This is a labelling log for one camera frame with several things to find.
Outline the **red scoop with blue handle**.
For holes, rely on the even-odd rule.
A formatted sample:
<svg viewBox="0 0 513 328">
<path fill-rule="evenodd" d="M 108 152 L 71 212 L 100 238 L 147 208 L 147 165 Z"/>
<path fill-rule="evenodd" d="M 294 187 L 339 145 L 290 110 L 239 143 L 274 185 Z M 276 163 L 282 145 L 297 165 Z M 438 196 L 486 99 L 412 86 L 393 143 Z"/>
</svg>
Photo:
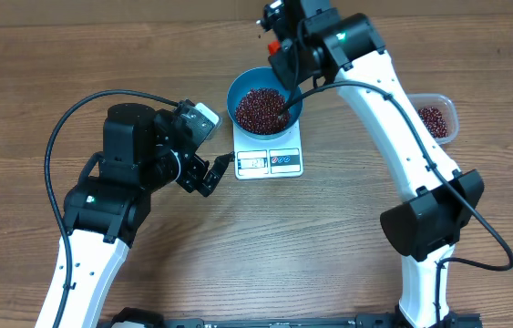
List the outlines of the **red scoop with blue handle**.
<svg viewBox="0 0 513 328">
<path fill-rule="evenodd" d="M 282 49 L 282 44 L 278 40 L 272 41 L 268 45 L 268 51 L 270 56 L 274 56 Z"/>
</svg>

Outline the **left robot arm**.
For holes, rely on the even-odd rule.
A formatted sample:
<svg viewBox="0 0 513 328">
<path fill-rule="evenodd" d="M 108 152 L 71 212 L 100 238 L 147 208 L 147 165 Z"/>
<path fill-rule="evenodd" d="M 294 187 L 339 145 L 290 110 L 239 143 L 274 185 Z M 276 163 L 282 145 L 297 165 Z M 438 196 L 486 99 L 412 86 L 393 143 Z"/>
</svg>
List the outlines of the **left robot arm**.
<svg viewBox="0 0 513 328">
<path fill-rule="evenodd" d="M 36 321 L 39 327 L 95 327 L 154 191 L 178 183 L 208 197 L 232 161 L 196 151 L 215 133 L 220 115 L 202 103 L 172 110 L 136 103 L 108 109 L 103 149 L 91 156 L 64 199 L 56 270 Z"/>
</svg>

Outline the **red beans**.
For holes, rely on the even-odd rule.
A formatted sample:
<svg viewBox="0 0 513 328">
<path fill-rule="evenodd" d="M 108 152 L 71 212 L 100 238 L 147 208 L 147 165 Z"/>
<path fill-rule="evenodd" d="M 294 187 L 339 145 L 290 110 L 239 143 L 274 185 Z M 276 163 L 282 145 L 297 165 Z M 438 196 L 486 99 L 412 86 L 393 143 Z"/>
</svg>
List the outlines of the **red beans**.
<svg viewBox="0 0 513 328">
<path fill-rule="evenodd" d="M 286 98 L 273 88 L 252 88 L 239 102 L 233 115 L 240 127 L 256 135 L 273 135 L 287 129 L 292 118 L 281 113 Z M 442 112 L 435 107 L 417 110 L 434 138 L 448 136 L 448 125 Z"/>
</svg>

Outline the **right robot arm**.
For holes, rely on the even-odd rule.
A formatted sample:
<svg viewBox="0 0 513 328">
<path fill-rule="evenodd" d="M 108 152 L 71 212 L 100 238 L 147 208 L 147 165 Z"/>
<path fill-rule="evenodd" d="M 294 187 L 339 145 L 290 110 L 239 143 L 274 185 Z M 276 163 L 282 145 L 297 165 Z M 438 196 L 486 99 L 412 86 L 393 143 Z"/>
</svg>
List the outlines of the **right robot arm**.
<svg viewBox="0 0 513 328">
<path fill-rule="evenodd" d="M 324 78 L 360 118 L 390 171 L 400 205 L 383 212 L 386 238 L 402 257 L 396 308 L 405 327 L 475 327 L 446 301 L 447 271 L 484 184 L 464 173 L 425 127 L 397 78 L 385 41 L 364 14 L 340 17 L 327 1 L 275 1 L 259 25 L 277 37 L 269 62 L 283 86 Z"/>
</svg>

